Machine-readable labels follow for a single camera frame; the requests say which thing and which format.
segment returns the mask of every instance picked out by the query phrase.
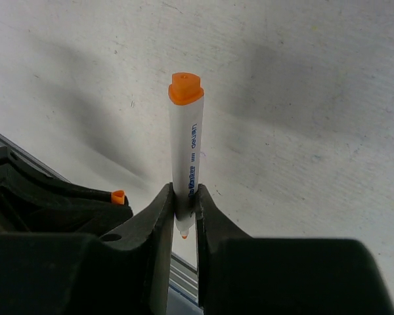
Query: brand logo on marker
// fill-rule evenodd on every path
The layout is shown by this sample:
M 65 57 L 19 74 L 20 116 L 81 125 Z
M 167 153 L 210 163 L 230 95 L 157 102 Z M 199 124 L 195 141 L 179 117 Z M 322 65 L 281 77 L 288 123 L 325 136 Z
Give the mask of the brand logo on marker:
M 196 138 L 197 138 L 197 124 L 195 123 L 191 129 L 191 148 L 196 147 Z
M 195 180 L 196 180 L 196 167 L 195 166 L 190 166 L 190 182 L 188 183 L 188 189 L 190 192 L 188 193 L 188 196 L 191 197 L 194 195 L 194 187 L 195 187 Z

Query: white table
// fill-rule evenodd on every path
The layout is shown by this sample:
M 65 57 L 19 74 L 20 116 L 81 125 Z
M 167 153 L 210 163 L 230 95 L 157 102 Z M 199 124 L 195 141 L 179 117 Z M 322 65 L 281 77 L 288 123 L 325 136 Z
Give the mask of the white table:
M 178 71 L 202 77 L 217 205 L 254 236 L 361 240 L 394 300 L 394 0 L 0 1 L 0 132 L 135 211 L 171 177 Z

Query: marker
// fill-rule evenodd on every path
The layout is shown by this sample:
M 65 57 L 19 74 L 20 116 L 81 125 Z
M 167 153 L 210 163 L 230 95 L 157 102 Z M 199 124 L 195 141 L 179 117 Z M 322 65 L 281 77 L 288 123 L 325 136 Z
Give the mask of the marker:
M 185 239 L 195 218 L 190 200 L 198 189 L 204 104 L 200 77 L 185 72 L 173 74 L 168 95 L 172 183 L 178 202 L 175 224 Z

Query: orange object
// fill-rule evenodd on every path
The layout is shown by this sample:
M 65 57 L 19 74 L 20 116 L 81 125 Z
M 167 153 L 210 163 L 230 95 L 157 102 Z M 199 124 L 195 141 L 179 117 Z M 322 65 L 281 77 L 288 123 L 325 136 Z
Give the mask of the orange object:
M 123 205 L 125 202 L 125 192 L 124 190 L 117 190 L 111 193 L 111 203 L 116 205 Z
M 198 75 L 179 72 L 172 75 L 168 95 L 175 105 L 188 105 L 204 96 Z

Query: white marker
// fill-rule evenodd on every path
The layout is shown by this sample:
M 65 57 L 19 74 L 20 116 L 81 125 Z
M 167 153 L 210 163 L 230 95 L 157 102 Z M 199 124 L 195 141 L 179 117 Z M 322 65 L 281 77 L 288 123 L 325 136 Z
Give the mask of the white marker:
M 186 238 L 195 218 L 190 199 L 198 189 L 204 103 L 200 78 L 192 73 L 173 74 L 168 95 L 172 183 L 178 201 L 175 223 Z

